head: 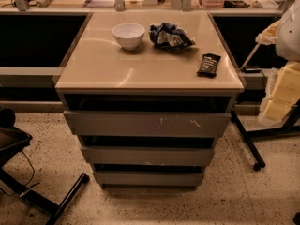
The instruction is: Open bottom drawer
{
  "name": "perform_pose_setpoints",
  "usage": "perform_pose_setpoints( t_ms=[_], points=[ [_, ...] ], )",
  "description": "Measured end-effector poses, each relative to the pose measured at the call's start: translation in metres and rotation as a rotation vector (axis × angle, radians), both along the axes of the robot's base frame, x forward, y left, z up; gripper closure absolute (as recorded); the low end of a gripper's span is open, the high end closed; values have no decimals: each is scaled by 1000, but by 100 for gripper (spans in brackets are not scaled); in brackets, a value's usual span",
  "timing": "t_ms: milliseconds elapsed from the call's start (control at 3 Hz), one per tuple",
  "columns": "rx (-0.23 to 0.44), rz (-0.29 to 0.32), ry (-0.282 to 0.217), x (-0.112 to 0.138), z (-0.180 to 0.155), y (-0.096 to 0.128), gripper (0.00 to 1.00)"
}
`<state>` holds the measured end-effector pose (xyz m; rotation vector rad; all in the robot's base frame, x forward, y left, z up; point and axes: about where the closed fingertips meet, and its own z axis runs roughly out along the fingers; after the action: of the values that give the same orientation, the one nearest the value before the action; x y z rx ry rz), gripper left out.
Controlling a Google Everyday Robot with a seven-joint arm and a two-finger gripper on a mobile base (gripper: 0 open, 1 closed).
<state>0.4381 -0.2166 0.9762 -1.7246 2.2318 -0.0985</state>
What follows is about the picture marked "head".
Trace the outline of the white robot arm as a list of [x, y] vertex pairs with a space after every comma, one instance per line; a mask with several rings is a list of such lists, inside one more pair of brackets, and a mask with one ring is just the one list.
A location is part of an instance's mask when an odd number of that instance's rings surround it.
[[268, 79], [266, 97], [260, 108], [264, 119], [281, 121], [300, 99], [300, 0], [281, 19], [264, 29], [255, 41], [276, 45], [276, 54], [287, 60], [275, 79]]

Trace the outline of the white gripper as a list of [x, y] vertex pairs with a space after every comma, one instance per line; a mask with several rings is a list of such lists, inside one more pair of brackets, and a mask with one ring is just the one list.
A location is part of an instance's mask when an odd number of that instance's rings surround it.
[[281, 69], [272, 68], [259, 116], [262, 122], [279, 122], [300, 99], [300, 63], [288, 61]]

